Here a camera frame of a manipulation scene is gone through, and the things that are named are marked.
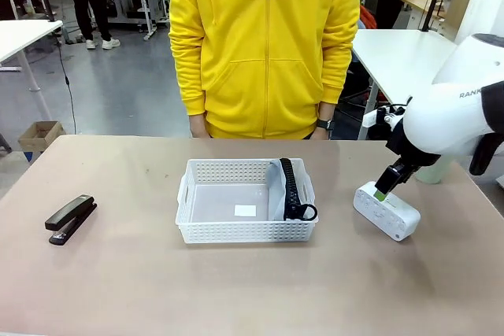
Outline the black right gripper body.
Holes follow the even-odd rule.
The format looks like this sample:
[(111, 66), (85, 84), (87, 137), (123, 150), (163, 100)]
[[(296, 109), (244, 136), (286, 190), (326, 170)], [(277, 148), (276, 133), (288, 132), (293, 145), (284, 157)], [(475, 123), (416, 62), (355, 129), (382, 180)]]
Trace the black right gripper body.
[(432, 166), (440, 155), (426, 153), (418, 149), (406, 136), (403, 120), (400, 120), (391, 132), (386, 147), (398, 155), (398, 160), (392, 165), (399, 174), (412, 174), (419, 168)]

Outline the person's right hand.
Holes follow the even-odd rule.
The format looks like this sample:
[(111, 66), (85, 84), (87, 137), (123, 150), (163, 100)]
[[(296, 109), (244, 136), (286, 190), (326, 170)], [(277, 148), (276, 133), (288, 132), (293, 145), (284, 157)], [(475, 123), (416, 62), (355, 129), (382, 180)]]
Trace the person's right hand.
[(206, 118), (204, 114), (189, 116), (190, 131), (193, 138), (210, 138), (206, 129)]

